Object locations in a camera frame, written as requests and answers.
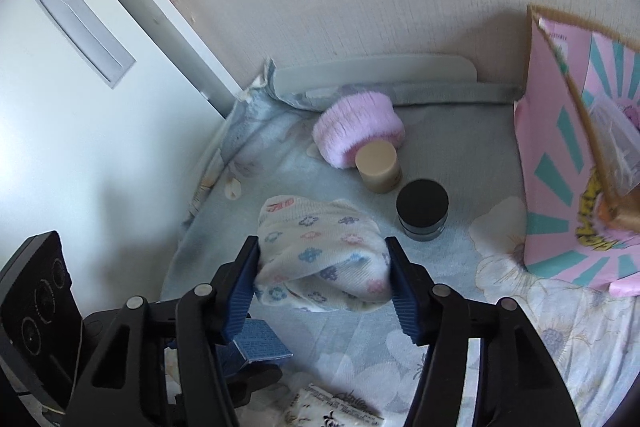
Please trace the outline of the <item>printed tissue pack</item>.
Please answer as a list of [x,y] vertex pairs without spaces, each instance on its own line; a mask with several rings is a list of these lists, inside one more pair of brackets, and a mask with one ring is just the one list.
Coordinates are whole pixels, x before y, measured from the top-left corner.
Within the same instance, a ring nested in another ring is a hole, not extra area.
[[294,395],[278,422],[288,427],[378,427],[385,419],[359,410],[322,388],[309,384]]

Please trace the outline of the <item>floral white cloth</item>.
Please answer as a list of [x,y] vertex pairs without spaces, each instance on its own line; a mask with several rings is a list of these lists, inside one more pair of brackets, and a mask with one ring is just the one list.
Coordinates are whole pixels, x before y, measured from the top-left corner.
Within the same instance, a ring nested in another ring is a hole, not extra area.
[[258,217],[260,303],[369,312],[392,298],[390,254],[373,219],[345,199],[271,197]]

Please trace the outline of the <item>beige round jar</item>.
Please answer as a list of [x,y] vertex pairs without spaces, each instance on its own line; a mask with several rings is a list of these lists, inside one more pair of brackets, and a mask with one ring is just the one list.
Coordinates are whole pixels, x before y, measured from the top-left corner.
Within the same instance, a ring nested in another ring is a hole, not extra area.
[[401,168],[397,150],[388,141],[372,141],[360,147],[355,165],[364,186],[371,192],[390,192],[400,182]]

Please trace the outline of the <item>black lid glass jar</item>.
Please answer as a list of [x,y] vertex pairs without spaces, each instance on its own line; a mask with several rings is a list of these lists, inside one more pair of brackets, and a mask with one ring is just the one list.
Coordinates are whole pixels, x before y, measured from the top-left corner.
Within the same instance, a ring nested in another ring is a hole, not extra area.
[[434,180],[413,180],[396,197],[396,213],[401,228],[415,241],[436,239],[445,228],[448,211],[448,193],[442,184]]

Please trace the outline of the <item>light blue floral bedsheet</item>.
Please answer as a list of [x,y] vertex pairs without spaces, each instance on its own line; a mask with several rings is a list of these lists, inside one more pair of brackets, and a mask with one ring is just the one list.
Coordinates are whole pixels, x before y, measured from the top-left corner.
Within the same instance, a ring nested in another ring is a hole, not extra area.
[[[164,298],[182,296],[232,260],[273,196],[344,199],[384,235],[401,236],[394,196],[368,191],[355,171],[330,167],[312,141],[314,122],[347,88],[290,93],[282,79],[271,69],[228,117],[183,223]],[[513,131],[518,90],[394,82],[384,92],[406,127],[399,152],[405,177],[433,179],[450,197],[442,234],[425,243],[401,237],[405,253],[466,298],[515,299],[558,366],[582,425],[604,425],[639,372],[639,303],[525,270],[526,210]],[[318,313],[254,303],[250,313],[270,325],[292,358],[282,379],[241,410],[243,425],[273,425],[308,384],[380,413],[387,425],[405,421],[425,352],[401,332],[392,307]]]

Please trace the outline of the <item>pink teal cardboard box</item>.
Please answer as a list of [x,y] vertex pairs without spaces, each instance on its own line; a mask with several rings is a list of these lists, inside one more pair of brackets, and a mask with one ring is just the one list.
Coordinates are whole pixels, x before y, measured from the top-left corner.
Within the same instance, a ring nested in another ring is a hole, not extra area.
[[537,277],[639,294],[639,185],[618,196],[589,109],[597,95],[639,128],[639,45],[529,5],[527,79],[514,108],[526,197],[524,263]]

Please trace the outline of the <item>pink fluffy round brush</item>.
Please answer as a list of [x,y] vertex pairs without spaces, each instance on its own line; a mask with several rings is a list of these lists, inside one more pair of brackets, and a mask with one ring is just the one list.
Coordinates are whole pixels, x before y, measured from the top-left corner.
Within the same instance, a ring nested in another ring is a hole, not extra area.
[[358,150],[372,141],[400,147],[405,126],[386,94],[367,91],[343,96],[332,104],[314,124],[312,139],[330,166],[347,169],[355,166]]

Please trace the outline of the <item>white sliding door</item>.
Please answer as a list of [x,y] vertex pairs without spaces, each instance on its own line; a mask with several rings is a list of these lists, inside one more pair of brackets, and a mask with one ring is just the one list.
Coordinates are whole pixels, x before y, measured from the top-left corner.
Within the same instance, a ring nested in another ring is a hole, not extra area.
[[1,254],[60,234],[84,312],[160,295],[241,89],[170,0],[1,0]]

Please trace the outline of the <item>clear plastic bag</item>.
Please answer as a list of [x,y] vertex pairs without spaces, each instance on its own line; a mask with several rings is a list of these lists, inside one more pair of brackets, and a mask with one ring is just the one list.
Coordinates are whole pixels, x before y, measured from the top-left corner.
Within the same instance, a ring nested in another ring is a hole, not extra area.
[[614,191],[626,196],[639,185],[639,128],[606,95],[594,98],[589,117]]

